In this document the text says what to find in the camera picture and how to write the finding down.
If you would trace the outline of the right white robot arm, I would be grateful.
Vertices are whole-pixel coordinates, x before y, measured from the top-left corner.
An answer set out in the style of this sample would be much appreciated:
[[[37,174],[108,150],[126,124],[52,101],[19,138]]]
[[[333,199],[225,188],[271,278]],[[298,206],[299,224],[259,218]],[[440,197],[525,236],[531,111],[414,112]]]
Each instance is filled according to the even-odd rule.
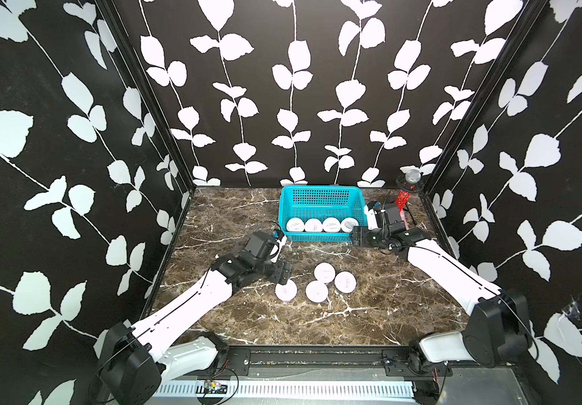
[[[429,275],[469,316],[463,329],[432,333],[411,345],[408,364],[415,373],[460,361],[493,368],[517,361],[529,349],[541,353],[532,334],[524,295],[481,278],[428,233],[407,228],[395,205],[372,202],[365,214],[364,226],[349,219],[344,222],[354,246],[376,248],[406,259]]]

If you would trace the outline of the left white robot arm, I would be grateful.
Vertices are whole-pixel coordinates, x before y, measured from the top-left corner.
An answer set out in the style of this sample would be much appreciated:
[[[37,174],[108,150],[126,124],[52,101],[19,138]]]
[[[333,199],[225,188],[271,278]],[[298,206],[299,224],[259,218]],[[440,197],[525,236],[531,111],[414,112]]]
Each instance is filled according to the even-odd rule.
[[[111,327],[92,381],[101,382],[115,403],[143,404],[165,381],[210,368],[226,349],[221,339],[208,332],[187,344],[177,340],[242,288],[263,278],[285,285],[292,272],[279,258],[286,241],[280,229],[256,231],[241,251],[216,258],[194,285],[157,312]]]

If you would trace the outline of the teal plastic basket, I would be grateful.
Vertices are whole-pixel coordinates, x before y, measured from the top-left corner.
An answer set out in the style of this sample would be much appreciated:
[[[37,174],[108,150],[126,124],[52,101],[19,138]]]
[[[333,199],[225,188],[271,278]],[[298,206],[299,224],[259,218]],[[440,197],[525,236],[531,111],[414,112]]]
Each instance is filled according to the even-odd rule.
[[[300,219],[307,224],[311,219],[323,223],[329,218],[338,221],[338,232],[287,230],[287,224],[292,219]],[[350,243],[350,233],[341,228],[345,219],[356,219],[358,226],[368,226],[363,192],[357,187],[285,186],[282,189],[277,222],[289,241]]]

